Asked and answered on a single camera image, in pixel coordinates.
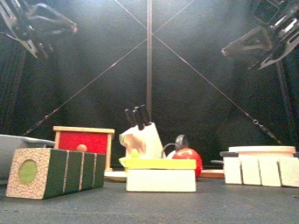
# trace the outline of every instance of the table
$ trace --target table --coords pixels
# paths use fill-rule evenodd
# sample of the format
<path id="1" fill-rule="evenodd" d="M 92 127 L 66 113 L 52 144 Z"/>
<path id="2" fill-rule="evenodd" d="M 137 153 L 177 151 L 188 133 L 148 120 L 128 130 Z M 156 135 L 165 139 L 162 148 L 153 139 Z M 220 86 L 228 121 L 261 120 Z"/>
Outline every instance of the table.
<path id="1" fill-rule="evenodd" d="M 5 197 L 0 223 L 299 223 L 299 188 L 225 185 L 200 178 L 196 192 L 126 192 L 125 183 L 57 198 Z"/>

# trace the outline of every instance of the green circle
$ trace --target green circle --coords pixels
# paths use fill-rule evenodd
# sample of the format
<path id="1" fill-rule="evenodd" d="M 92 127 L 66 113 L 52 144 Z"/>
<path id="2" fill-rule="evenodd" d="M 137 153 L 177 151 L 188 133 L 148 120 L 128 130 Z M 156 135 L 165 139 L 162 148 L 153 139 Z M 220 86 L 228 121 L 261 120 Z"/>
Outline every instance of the green circle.
<path id="1" fill-rule="evenodd" d="M 18 169 L 18 179 L 22 184 L 29 185 L 37 175 L 37 165 L 36 163 L 28 159 L 22 162 Z"/>

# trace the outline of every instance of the knife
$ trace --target knife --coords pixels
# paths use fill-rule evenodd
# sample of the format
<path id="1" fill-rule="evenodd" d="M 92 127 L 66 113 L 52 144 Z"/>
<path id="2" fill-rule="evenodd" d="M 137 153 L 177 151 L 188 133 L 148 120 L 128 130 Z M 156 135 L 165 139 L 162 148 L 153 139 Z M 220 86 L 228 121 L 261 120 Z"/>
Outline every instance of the knife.
<path id="1" fill-rule="evenodd" d="M 129 108 L 125 109 L 125 119 L 128 120 L 129 125 L 133 128 L 136 126 L 136 120 L 133 117 L 133 112 Z"/>
<path id="2" fill-rule="evenodd" d="M 140 113 L 141 113 L 144 126 L 149 126 L 152 123 L 150 123 L 149 115 L 148 115 L 148 112 L 146 112 L 146 109 L 145 109 L 145 105 L 141 105 L 138 107 L 138 110 L 140 110 Z"/>
<path id="3" fill-rule="evenodd" d="M 133 109 L 133 117 L 134 117 L 134 123 L 136 123 L 137 129 L 142 130 L 145 128 L 145 125 L 144 125 L 141 113 L 137 108 Z"/>

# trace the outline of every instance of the red box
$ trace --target red box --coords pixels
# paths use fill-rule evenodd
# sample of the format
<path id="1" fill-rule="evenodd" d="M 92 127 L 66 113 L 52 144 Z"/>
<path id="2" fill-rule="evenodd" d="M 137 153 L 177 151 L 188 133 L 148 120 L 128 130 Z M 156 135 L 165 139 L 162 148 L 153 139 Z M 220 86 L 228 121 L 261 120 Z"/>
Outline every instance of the red box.
<path id="1" fill-rule="evenodd" d="M 54 149 L 76 151 L 81 145 L 86 152 L 106 155 L 105 170 L 110 170 L 110 140 L 114 136 L 113 129 L 93 129 L 80 127 L 53 126 L 56 131 Z"/>

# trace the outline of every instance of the red panel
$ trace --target red panel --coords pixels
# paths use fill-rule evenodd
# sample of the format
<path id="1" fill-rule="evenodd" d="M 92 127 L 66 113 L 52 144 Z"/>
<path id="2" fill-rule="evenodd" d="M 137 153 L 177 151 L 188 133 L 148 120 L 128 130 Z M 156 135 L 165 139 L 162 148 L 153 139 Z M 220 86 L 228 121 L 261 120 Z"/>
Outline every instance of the red panel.
<path id="1" fill-rule="evenodd" d="M 106 154 L 108 134 L 93 132 L 61 131 L 58 148 L 74 151 L 80 144 L 85 144 L 88 152 Z"/>

